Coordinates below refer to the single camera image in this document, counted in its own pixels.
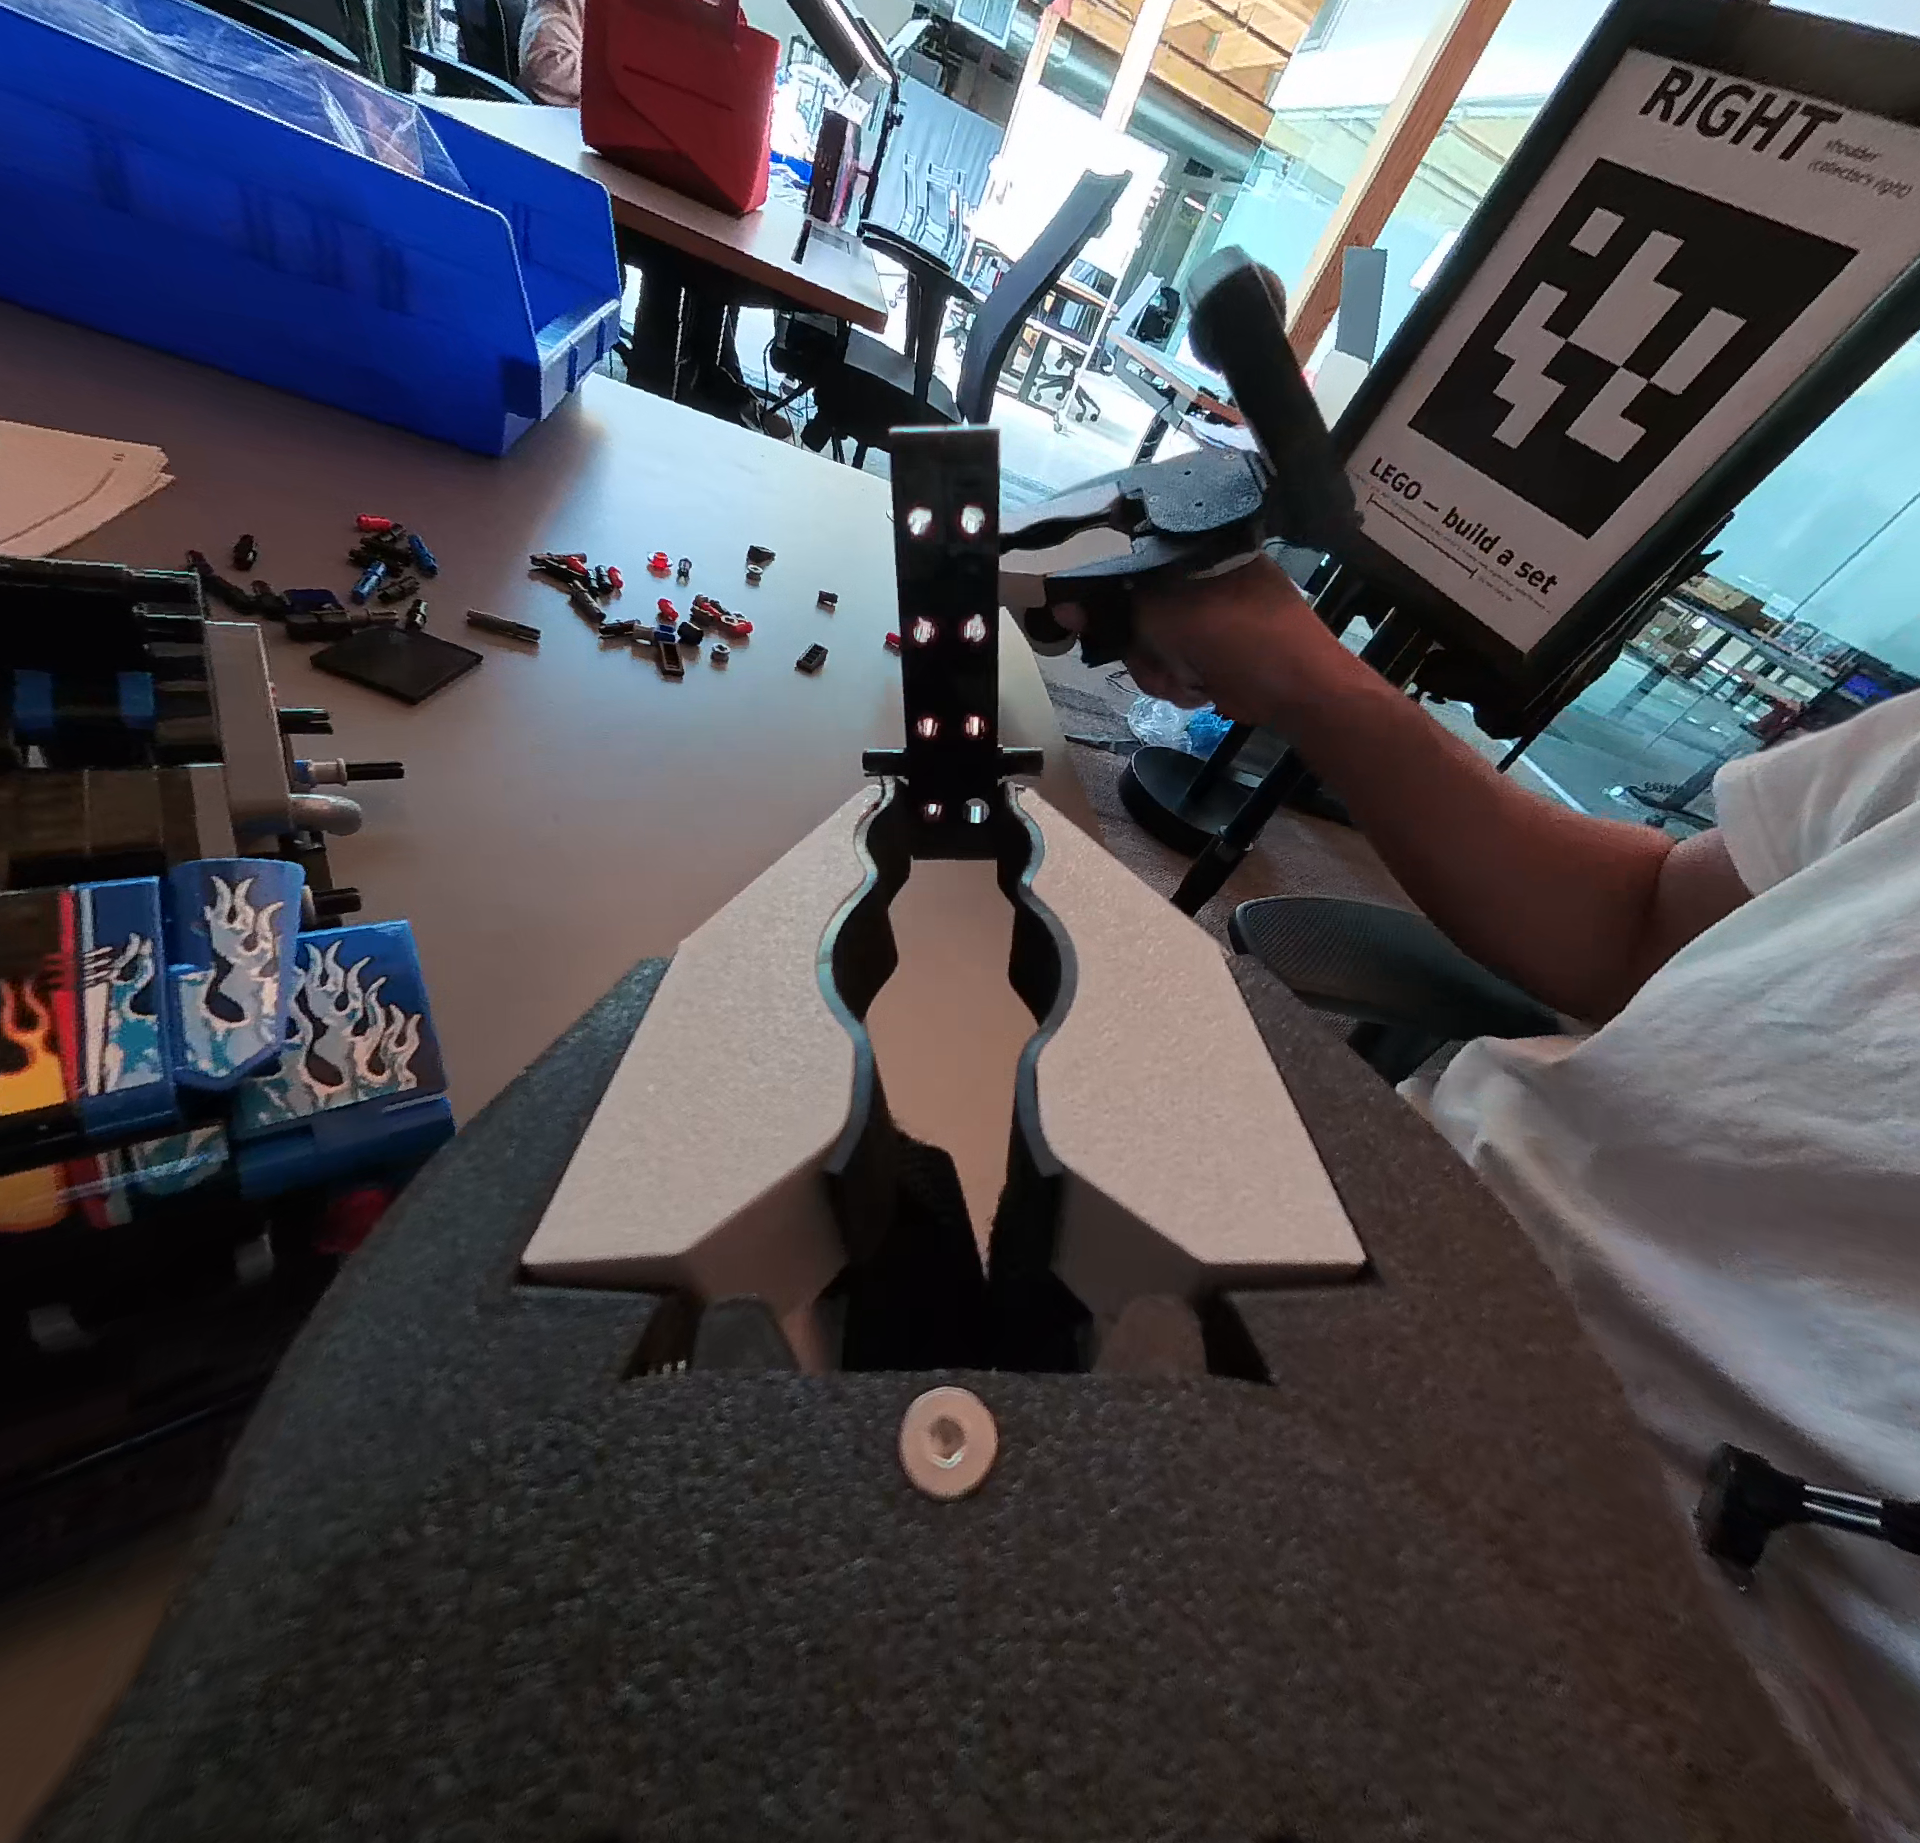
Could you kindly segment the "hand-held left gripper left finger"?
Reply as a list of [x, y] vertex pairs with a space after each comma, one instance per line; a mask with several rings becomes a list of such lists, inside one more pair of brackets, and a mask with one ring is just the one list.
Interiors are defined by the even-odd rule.
[[665, 966], [524, 1244], [524, 1280], [746, 1300], [810, 1375], [842, 1363], [838, 1282], [900, 1213], [903, 1137], [867, 1009], [897, 966], [903, 859], [869, 779]]

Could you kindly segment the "black monitor on stand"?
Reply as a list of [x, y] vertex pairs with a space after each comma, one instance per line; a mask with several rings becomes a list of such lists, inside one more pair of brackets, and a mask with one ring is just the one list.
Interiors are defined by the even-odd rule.
[[853, 0], [783, 0], [805, 36], [826, 57], [842, 86], [840, 105], [824, 112], [805, 186], [805, 215], [791, 261], [822, 239], [853, 248], [853, 237], [877, 242], [883, 162], [900, 126], [900, 55], [854, 11]]

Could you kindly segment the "person's right hand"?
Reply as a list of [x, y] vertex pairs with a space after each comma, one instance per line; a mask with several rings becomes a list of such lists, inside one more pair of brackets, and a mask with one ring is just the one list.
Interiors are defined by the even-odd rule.
[[1300, 746], [1367, 688], [1364, 667], [1265, 552], [1216, 577], [1140, 583], [1125, 665], [1147, 694], [1212, 704]]

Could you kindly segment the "black sign stand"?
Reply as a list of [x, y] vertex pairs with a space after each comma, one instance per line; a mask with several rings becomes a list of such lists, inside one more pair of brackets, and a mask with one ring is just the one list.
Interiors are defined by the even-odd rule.
[[1220, 724], [1200, 751], [1140, 746], [1117, 788], [1153, 841], [1190, 857], [1170, 898], [1189, 917], [1219, 896], [1278, 812], [1351, 828], [1344, 801], [1263, 727]]

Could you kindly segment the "red bag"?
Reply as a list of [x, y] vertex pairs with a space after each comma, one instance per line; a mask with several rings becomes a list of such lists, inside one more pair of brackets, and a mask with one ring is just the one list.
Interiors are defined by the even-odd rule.
[[767, 197], [777, 69], [780, 43], [739, 0], [585, 0], [585, 148], [751, 215]]

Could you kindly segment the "framed marker sign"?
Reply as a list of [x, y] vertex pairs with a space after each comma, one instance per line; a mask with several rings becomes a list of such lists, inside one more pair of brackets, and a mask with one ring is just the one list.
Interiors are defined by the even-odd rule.
[[1916, 335], [1916, 36], [1615, 0], [1335, 422], [1340, 560], [1531, 688]]

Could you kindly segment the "scattered small lego pieces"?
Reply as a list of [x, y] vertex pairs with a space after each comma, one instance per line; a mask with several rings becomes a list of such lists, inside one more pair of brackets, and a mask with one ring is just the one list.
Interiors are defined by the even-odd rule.
[[[187, 547], [181, 560], [218, 611], [255, 620], [317, 654], [347, 657], [374, 632], [394, 632], [419, 651], [442, 647], [444, 638], [431, 635], [434, 614], [454, 614], [463, 629], [515, 651], [532, 654], [541, 643], [540, 626], [524, 618], [437, 605], [433, 590], [444, 579], [444, 563], [417, 528], [394, 516], [353, 516], [340, 587], [268, 581], [263, 544], [251, 532], [228, 540], [224, 560], [211, 560], [197, 544]], [[641, 561], [641, 592], [650, 600], [638, 600], [633, 609], [623, 606], [628, 583], [622, 569], [582, 551], [532, 551], [524, 572], [602, 647], [644, 655], [662, 677], [682, 677], [693, 661], [724, 669], [757, 635], [746, 606], [721, 603], [693, 583], [685, 554], [653, 551]]]

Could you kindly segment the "brown office desk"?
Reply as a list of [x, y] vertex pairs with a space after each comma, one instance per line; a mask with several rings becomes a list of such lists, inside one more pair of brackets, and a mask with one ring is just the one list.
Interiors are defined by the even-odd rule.
[[641, 390], [757, 429], [762, 408], [727, 363], [735, 310], [802, 310], [826, 318], [832, 329], [884, 325], [867, 247], [815, 228], [797, 206], [769, 201], [746, 217], [707, 208], [589, 149], [570, 108], [461, 98], [427, 108], [442, 125], [463, 120], [605, 190], [618, 259], [638, 274], [625, 371]]

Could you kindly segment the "black lego beam with holes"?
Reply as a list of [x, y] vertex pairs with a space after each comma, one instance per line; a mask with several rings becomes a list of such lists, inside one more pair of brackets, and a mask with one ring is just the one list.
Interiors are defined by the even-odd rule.
[[1010, 784], [1043, 753], [1001, 737], [998, 437], [902, 430], [890, 444], [902, 743], [862, 768], [890, 784], [908, 859], [987, 862], [1022, 879], [1037, 841]]

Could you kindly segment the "blue black lego truck model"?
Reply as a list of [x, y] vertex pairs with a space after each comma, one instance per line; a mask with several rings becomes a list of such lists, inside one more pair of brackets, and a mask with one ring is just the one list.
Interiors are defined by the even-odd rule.
[[417, 943], [353, 921], [209, 572], [2, 565], [3, 1472], [234, 1407], [450, 1137]]

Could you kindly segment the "black square lego plate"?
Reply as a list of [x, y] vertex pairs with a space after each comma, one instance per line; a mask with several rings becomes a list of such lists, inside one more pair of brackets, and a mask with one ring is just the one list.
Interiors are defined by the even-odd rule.
[[317, 650], [308, 667], [358, 688], [419, 704], [479, 669], [483, 655], [424, 629], [350, 629]]

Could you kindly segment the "clear plastic bag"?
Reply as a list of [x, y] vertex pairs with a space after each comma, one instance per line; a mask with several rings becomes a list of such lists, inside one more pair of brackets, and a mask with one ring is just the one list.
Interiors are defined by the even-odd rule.
[[1184, 708], [1149, 694], [1128, 703], [1125, 727], [1135, 754], [1167, 751], [1195, 760], [1205, 760], [1233, 729], [1214, 704]]

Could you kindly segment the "black mesh office chair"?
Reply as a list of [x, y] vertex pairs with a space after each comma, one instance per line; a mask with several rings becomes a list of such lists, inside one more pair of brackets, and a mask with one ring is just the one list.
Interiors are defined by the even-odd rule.
[[[812, 415], [802, 429], [810, 452], [853, 444], [859, 464], [874, 448], [889, 448], [902, 430], [978, 427], [990, 420], [992, 396], [1004, 363], [1048, 291], [1109, 223], [1133, 175], [1084, 173], [1037, 239], [1001, 274], [994, 289], [975, 297], [945, 261], [926, 248], [863, 224], [862, 239], [890, 258], [908, 278], [908, 345], [890, 349], [869, 335], [850, 335], [840, 358], [807, 374]], [[946, 309], [972, 306], [972, 325], [954, 390], [933, 378], [935, 345]]]

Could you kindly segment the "lego instruction booklet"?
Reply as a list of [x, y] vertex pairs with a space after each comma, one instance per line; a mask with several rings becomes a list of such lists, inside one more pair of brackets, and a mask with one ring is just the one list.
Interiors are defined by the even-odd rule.
[[157, 445], [3, 420], [2, 554], [58, 554], [170, 482]]

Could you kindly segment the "blue plastic storage bin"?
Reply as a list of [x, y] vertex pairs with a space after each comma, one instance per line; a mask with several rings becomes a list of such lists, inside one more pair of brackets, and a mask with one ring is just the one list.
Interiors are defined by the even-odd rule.
[[195, 0], [2, 0], [2, 295], [500, 457], [611, 356], [605, 190]]

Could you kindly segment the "person's right forearm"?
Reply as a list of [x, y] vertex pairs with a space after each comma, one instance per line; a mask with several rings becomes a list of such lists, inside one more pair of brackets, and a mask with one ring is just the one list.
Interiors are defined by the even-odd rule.
[[1278, 581], [1256, 665], [1271, 727], [1469, 959], [1587, 1025], [1753, 893], [1724, 838], [1668, 841], [1535, 797], [1360, 665]]

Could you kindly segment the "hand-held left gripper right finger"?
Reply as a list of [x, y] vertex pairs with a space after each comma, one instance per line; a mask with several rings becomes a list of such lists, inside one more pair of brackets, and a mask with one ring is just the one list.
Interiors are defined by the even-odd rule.
[[1084, 1371], [1125, 1318], [1208, 1363], [1225, 1297], [1357, 1284], [1367, 1252], [1225, 951], [1046, 799], [994, 812], [1032, 1018], [987, 1254], [990, 1344]]

